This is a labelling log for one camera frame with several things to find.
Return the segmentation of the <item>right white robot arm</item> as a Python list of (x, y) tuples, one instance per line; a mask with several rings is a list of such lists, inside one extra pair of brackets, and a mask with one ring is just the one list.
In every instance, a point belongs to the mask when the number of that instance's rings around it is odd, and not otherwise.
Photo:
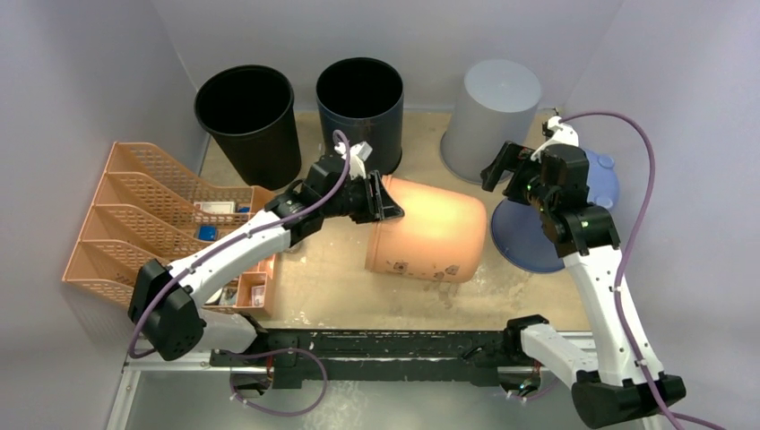
[(482, 187), (495, 188), (506, 171), (507, 200), (531, 206), (544, 235), (571, 273), (588, 318), (596, 352), (586, 353), (540, 315), (515, 318), (503, 351), (512, 363), (540, 362), (572, 395), (592, 429), (657, 414), (687, 395), (681, 377), (666, 374), (638, 319), (624, 278), (623, 253), (609, 211), (588, 199), (590, 163), (584, 150), (552, 144), (532, 150), (506, 142), (482, 170)]

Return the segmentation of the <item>blue plastic bucket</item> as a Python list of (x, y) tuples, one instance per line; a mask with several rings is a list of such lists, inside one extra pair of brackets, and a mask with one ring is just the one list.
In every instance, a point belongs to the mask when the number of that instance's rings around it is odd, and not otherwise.
[[(608, 154), (584, 152), (590, 163), (588, 201), (611, 210), (620, 195), (616, 161)], [(499, 253), (522, 270), (548, 274), (565, 268), (543, 234), (539, 215), (529, 206), (502, 200), (491, 215), (490, 233)]]

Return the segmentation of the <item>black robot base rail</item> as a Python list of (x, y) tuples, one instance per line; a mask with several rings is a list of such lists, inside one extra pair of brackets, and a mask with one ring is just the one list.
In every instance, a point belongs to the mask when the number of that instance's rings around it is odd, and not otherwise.
[(324, 375), (329, 381), (463, 382), (527, 392), (549, 380), (503, 331), (269, 329), (243, 353), (212, 353), (211, 364), (269, 366), (277, 389)]

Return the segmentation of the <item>orange capybara plastic bucket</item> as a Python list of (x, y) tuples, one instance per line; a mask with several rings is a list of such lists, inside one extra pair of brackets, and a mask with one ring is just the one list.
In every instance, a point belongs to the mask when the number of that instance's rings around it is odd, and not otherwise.
[(420, 280), (471, 280), (488, 228), (483, 202), (394, 176), (384, 176), (382, 184), (404, 215), (373, 225), (365, 269)]

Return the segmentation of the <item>white grey cylindrical bin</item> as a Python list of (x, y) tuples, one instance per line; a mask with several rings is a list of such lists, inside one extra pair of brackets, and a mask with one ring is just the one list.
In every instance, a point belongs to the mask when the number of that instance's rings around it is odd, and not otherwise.
[(538, 77), (522, 64), (489, 59), (473, 65), (441, 138), (446, 168), (465, 182), (478, 183), (503, 143), (525, 141), (541, 97)]

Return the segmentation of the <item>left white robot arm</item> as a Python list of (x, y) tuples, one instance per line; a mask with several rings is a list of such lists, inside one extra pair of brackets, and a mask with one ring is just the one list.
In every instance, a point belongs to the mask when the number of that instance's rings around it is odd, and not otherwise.
[(255, 212), (243, 226), (168, 265), (149, 260), (138, 271), (127, 314), (134, 323), (132, 358), (153, 353), (166, 361), (193, 350), (228, 351), (244, 366), (267, 354), (263, 328), (251, 317), (205, 310), (206, 301), (263, 260), (319, 231), (326, 219), (356, 224), (403, 217), (377, 171), (350, 175), (348, 162), (322, 156), (303, 179)]

